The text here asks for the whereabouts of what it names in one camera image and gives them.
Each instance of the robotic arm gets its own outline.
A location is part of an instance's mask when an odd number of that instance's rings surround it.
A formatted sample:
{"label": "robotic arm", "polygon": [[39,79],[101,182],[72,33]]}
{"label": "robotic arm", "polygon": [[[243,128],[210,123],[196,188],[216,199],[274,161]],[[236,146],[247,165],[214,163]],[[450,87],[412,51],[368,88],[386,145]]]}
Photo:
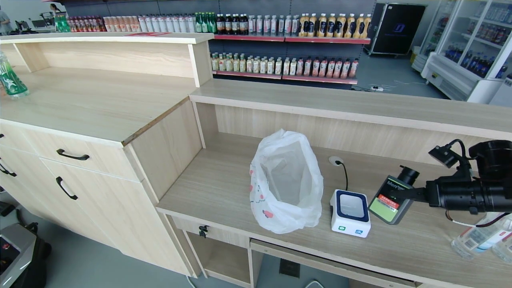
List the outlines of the robotic arm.
{"label": "robotic arm", "polygon": [[[462,155],[451,147],[459,143]],[[478,212],[512,212],[512,142],[492,140],[469,148],[455,139],[447,145],[436,146],[429,154],[447,168],[459,163],[452,176],[427,181],[425,188],[391,191],[397,198],[426,202],[430,207],[446,210]],[[470,160],[476,160],[480,177],[473,177]]]}

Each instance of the power strip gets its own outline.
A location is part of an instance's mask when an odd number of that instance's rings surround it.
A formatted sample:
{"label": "power strip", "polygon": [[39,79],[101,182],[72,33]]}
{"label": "power strip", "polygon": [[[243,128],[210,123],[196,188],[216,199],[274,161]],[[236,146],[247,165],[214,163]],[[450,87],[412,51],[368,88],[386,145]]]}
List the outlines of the power strip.
{"label": "power strip", "polygon": [[373,86],[372,88],[370,88],[370,90],[382,92],[382,91],[384,91],[384,88],[379,87],[379,86]]}

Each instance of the cabinet door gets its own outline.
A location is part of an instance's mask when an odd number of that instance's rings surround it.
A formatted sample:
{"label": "cabinet door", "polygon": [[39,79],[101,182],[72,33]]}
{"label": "cabinet door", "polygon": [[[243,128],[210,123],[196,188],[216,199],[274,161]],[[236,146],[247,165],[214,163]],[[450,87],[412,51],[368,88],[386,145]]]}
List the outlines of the cabinet door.
{"label": "cabinet door", "polygon": [[[2,147],[0,157],[0,162],[16,173],[16,177],[0,173],[1,179],[7,184],[5,188],[27,210],[75,233],[112,246],[111,241],[82,210],[79,201],[70,199],[60,189],[56,177],[38,156]],[[16,182],[18,186],[22,183],[25,189],[14,187],[12,182]]]}
{"label": "cabinet door", "polygon": [[141,182],[43,162],[123,254],[190,275]]}

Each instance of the drawer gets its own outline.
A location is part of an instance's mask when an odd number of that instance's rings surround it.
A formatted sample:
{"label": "drawer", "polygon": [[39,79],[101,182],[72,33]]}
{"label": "drawer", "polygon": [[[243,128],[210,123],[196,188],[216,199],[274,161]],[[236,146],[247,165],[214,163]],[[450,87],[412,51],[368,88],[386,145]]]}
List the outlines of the drawer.
{"label": "drawer", "polygon": [[41,157],[129,180],[142,180],[135,174],[121,143],[41,128],[27,129],[25,138]]}
{"label": "drawer", "polygon": [[24,136],[25,130],[0,119],[0,145],[35,154],[30,142]]}
{"label": "drawer", "polygon": [[349,279],[354,279],[360,282],[368,283],[378,287],[393,287],[393,288],[415,288],[414,281],[397,278],[370,270],[358,268],[355,266],[346,265],[340,262],[332,261],[329,259],[317,257],[311,254],[302,253],[300,251],[292,250],[289,248],[281,247],[278,245],[270,244],[267,242],[259,241],[256,239],[250,240],[250,249],[268,254],[277,258],[286,259],[295,263],[310,266],[322,271],[332,274],[341,275]]}
{"label": "drawer", "polygon": [[[185,230],[190,233],[194,233],[196,235],[199,234],[199,226],[205,226],[205,224],[186,220],[183,218],[178,218],[176,216],[173,216],[173,221],[176,224],[176,227],[178,227],[179,229]],[[249,248],[249,237],[247,236],[212,226],[208,226],[207,230],[208,232],[206,232],[206,238],[219,240],[224,243],[229,243],[243,248]]]}

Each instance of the person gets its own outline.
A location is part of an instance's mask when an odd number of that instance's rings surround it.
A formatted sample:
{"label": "person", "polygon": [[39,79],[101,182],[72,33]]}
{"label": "person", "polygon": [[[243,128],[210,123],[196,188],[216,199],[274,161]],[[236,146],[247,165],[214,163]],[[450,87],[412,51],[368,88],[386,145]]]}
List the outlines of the person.
{"label": "person", "polygon": [[9,19],[4,11],[2,11],[2,7],[0,6],[0,34],[2,36],[6,36],[12,31],[11,19]]}
{"label": "person", "polygon": [[62,12],[54,3],[50,4],[50,9],[52,9],[53,15],[55,15],[58,12]]}

